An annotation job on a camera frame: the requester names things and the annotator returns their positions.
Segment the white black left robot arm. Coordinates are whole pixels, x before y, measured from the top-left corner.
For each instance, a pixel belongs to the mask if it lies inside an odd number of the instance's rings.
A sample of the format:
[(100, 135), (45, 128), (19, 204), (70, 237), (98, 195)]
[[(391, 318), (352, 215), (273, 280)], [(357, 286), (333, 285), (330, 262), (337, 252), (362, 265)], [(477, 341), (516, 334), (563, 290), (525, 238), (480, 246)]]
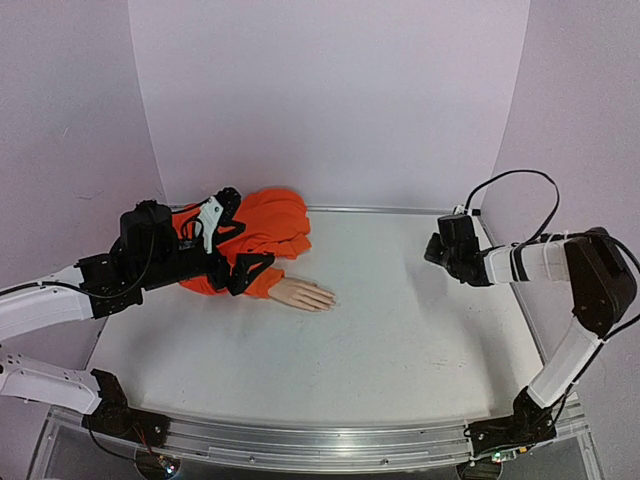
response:
[[(176, 231), (175, 211), (146, 200), (120, 218), (112, 249), (77, 261), (55, 274), (1, 292), (1, 338), (43, 328), (109, 318), (143, 302), (146, 291), (202, 277), (216, 290), (244, 293), (275, 260), (271, 253), (242, 253), (229, 262), (222, 243), (242, 234), (234, 216), (241, 203), (225, 189), (195, 205), (193, 228)], [(82, 414), (94, 433), (132, 441), (163, 441), (168, 419), (130, 406), (117, 377), (104, 370), (76, 371), (1, 354), (1, 393), (64, 407)]]

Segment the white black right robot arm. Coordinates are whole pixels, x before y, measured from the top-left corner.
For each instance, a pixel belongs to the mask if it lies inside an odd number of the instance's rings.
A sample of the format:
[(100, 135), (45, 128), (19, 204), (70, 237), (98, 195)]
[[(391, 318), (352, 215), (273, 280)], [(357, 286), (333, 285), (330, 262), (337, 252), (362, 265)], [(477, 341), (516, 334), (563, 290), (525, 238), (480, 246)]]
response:
[(639, 287), (639, 260), (606, 229), (541, 234), (510, 246), (482, 249), (470, 216), (437, 221), (424, 258), (471, 287), (565, 282), (571, 322), (555, 352), (515, 397), (509, 416), (475, 421), (465, 429), (475, 461), (551, 441), (568, 396), (603, 347), (638, 322), (624, 318)]

